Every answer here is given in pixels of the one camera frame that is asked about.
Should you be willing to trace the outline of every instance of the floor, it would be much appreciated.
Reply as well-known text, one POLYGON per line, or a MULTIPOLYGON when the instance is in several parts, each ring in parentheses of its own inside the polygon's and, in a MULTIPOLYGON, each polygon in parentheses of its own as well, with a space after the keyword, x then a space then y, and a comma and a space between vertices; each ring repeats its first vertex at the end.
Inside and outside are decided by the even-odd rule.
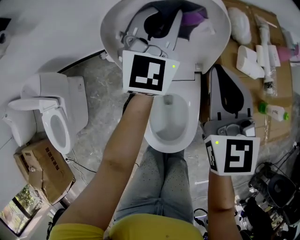
MULTIPOLYGON (((83 166, 96 171, 101 162, 105 145, 121 118, 123 105, 128 98, 128 94, 122 93, 121 70, 114 63, 96 56, 70 68, 64 74, 67 76, 82 75, 84 77, 89 108, 89 123, 77 135, 74 152, 69 154, 69 157, 77 159, 83 166)), ((291 131, 290 137, 261 147, 259 162, 266 160, 278 161, 289 151, 293 142, 296 139, 299 140, 299 106, 300 96, 294 94, 293 131, 291 131)), ((136 160, 137 163, 141 161, 146 147, 147 142, 144 140, 136 160)), ((199 126, 193 142, 185 150, 185 160, 189 170, 193 207, 206 209, 209 162, 199 126)), ((94 173, 82 167, 80 167, 82 174, 73 167, 71 169, 75 174, 76 183, 66 196, 70 203, 83 191, 86 183, 89 183, 94 176, 94 173)), ((249 194, 247 185, 249 179, 250 176, 232 177, 235 193, 239 196, 237 199, 249 194)))

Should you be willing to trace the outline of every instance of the jeans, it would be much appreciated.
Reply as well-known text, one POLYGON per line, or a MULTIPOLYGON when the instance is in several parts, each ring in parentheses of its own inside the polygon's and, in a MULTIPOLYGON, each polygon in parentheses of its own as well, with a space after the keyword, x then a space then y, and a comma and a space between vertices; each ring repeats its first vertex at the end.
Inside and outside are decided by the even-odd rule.
POLYGON ((184 151, 162 153, 148 147, 114 215, 148 213, 193 223, 194 212, 184 151))

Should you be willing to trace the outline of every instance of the white toilet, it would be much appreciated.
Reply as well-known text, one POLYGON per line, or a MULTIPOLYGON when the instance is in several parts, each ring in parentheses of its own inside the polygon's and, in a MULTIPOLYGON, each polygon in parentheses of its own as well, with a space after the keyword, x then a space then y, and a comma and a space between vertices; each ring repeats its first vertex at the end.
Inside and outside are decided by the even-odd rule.
MULTIPOLYGON (((14 110, 39 110, 49 140, 63 154, 72 150, 76 134, 88 123, 87 99, 81 76, 35 74, 24 84, 21 99, 10 102, 8 106, 14 110)), ((15 124, 14 119, 11 122, 13 129, 17 120, 15 124)), ((29 134, 26 133, 27 138, 35 134, 32 128, 30 131, 29 134)))
MULTIPOLYGON (((122 68, 120 51, 125 49, 125 43, 127 44, 126 41, 125 43, 120 41, 122 36, 120 31, 123 35, 129 34, 129 40, 131 42, 134 40, 135 43, 135 39, 140 37, 139 32, 146 32, 145 25, 136 21, 137 25, 127 27, 134 22, 132 19, 139 10, 152 1, 122 0, 108 11, 101 23, 100 36, 105 51, 120 68, 122 68)), ((205 7, 209 20, 206 22, 207 25, 200 24, 194 28, 190 40, 177 37, 167 39, 165 45, 160 44, 163 51, 159 53, 167 53, 162 57, 167 55, 168 58, 179 61, 180 65, 167 94, 154 97, 144 137, 151 147, 164 153, 181 151, 192 142, 199 121, 200 72, 204 74, 211 68, 225 49, 231 34, 230 20, 221 0, 189 1, 205 7), (172 45, 170 41, 175 41, 176 45, 168 49, 172 45)), ((143 44, 139 44, 140 48, 135 45, 134 49, 145 47, 145 38, 142 39, 144 40, 143 44)))
POLYGON ((200 112, 200 74, 194 81, 172 81, 166 95, 154 97, 145 139, 154 149, 173 153, 193 140, 200 112))

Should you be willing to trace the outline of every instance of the forearm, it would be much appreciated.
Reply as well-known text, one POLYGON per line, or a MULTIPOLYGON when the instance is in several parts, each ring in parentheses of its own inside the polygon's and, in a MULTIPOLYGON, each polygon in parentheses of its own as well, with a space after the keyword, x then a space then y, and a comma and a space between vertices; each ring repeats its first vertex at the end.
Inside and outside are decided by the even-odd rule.
POLYGON ((109 139, 98 172, 58 224, 80 223, 105 230, 139 153, 153 97, 134 96, 109 139))
POLYGON ((210 172, 208 220, 210 240, 242 240, 234 219, 234 190, 231 177, 210 172))
POLYGON ((106 145, 103 161, 109 161, 120 168, 133 168, 142 144, 152 103, 153 97, 142 95, 136 95, 130 100, 106 145))
POLYGON ((234 190, 230 176, 218 176, 210 171, 208 207, 217 211, 234 208, 234 190))

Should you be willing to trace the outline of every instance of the plastic bottle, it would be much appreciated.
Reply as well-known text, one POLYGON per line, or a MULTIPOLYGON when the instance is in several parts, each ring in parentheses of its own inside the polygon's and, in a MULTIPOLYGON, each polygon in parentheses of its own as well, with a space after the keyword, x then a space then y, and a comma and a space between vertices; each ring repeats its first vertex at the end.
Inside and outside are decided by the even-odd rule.
POLYGON ((267 114, 271 116, 279 122, 289 119, 289 114, 285 111, 283 107, 270 105, 265 102, 261 102, 259 104, 258 111, 262 114, 267 114))

